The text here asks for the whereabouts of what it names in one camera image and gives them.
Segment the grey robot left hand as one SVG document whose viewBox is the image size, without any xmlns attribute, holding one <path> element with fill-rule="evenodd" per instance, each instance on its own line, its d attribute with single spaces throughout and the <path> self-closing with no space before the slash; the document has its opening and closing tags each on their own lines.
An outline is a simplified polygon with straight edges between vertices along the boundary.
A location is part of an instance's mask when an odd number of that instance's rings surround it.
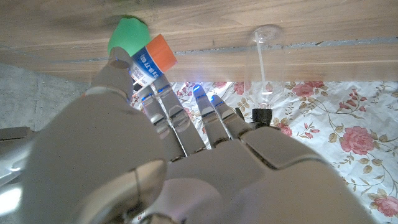
<svg viewBox="0 0 398 224">
<path fill-rule="evenodd" d="M 122 48 L 85 94 L 34 139 L 22 175 L 22 223 L 372 223 L 315 151 L 252 127 L 216 99 L 213 149 L 175 149 L 128 104 Z"/>
</svg>

